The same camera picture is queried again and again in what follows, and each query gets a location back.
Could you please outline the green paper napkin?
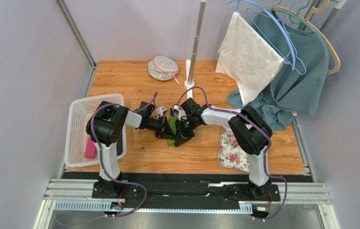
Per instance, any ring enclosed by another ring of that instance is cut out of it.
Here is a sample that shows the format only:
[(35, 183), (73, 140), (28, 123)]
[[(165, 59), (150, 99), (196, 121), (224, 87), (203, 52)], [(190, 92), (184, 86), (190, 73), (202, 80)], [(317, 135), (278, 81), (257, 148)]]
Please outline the green paper napkin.
[(176, 140), (176, 119), (174, 116), (169, 115), (169, 127), (171, 131), (174, 134), (173, 139), (168, 139), (168, 146), (175, 146), (175, 140)]

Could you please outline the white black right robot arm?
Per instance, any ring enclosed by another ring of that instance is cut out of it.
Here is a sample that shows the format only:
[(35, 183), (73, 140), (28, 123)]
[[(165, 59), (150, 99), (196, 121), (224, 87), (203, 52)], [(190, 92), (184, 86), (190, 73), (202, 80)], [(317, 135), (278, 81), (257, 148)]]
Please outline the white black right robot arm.
[(239, 147), (249, 160), (249, 181), (252, 195), (263, 195), (271, 186), (266, 173), (265, 150), (273, 134), (262, 117), (250, 106), (243, 109), (222, 109), (200, 106), (189, 98), (181, 104), (185, 118), (176, 120), (175, 146), (191, 140), (200, 125), (217, 125), (231, 129)]

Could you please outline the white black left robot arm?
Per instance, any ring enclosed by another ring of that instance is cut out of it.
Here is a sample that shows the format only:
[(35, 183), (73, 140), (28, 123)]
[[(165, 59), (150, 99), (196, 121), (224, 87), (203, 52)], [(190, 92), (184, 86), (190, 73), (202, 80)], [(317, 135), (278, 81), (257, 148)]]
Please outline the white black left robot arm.
[(154, 131), (156, 138), (176, 138), (174, 129), (169, 126), (167, 118), (161, 112), (152, 117), (155, 107), (141, 102), (138, 110), (102, 101), (86, 126), (86, 132), (94, 142), (100, 157), (100, 177), (94, 184), (93, 197), (106, 195), (116, 198), (123, 192), (121, 170), (118, 166), (118, 151), (125, 148), (125, 127)]

